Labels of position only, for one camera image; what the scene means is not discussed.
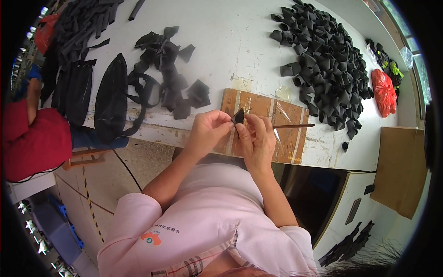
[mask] cardboard box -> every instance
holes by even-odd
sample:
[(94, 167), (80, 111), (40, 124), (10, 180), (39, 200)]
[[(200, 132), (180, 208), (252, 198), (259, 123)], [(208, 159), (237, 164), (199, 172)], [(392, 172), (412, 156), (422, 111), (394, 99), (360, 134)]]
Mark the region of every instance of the cardboard box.
[(375, 188), (370, 198), (412, 219), (426, 174), (424, 131), (382, 127)]

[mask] pink shirt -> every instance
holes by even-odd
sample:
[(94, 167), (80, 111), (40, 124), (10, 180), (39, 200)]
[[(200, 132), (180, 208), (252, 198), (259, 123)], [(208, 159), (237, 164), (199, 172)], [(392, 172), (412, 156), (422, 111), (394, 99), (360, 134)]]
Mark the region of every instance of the pink shirt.
[(119, 200), (97, 255), (102, 277), (150, 276), (231, 240), (240, 257), (280, 277), (316, 274), (309, 233), (277, 228), (249, 172), (229, 164), (197, 165), (164, 212), (141, 193)]

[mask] yellow and black stripe tape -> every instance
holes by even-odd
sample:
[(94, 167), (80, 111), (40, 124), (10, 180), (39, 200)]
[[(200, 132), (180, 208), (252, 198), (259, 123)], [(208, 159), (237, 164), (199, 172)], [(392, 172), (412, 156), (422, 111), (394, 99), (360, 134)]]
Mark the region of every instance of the yellow and black stripe tape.
[(104, 243), (105, 240), (103, 239), (100, 229), (98, 228), (97, 220), (95, 219), (94, 211), (92, 210), (91, 200), (89, 199), (88, 184), (86, 182), (86, 176), (85, 176), (85, 166), (83, 166), (82, 168), (82, 173), (83, 173), (83, 181), (85, 182), (86, 198), (88, 199), (89, 210), (91, 211), (92, 219), (94, 220), (95, 227), (97, 228), (97, 232), (100, 235), (101, 242)]

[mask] hand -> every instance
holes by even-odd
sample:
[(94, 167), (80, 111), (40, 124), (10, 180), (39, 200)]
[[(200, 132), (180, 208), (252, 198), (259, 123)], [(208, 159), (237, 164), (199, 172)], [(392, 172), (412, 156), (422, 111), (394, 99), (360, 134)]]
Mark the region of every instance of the hand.
[(220, 110), (195, 116), (191, 134), (184, 151), (201, 159), (212, 151), (222, 136), (234, 127), (231, 117)]
[(271, 161), (274, 155), (276, 138), (272, 123), (267, 117), (245, 114), (249, 130), (241, 123), (235, 128), (243, 148), (246, 167), (253, 178), (263, 174), (272, 175)]

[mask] floor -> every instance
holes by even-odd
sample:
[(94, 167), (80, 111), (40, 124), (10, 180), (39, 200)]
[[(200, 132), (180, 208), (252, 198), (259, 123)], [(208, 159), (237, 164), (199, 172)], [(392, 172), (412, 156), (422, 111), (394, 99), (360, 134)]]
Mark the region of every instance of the floor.
[[(116, 152), (143, 188), (171, 163), (174, 149), (171, 146), (130, 138), (128, 146), (117, 149)], [(113, 152), (106, 153), (105, 159), (103, 164), (85, 167), (86, 186), (82, 168), (69, 171), (60, 168), (55, 172), (57, 186), (49, 189), (66, 206), (68, 219), (75, 226), (78, 237), (85, 244), (84, 251), (95, 266), (97, 253), (103, 246), (118, 199), (131, 192), (140, 192)], [(272, 168), (279, 181), (284, 165), (273, 164)]]

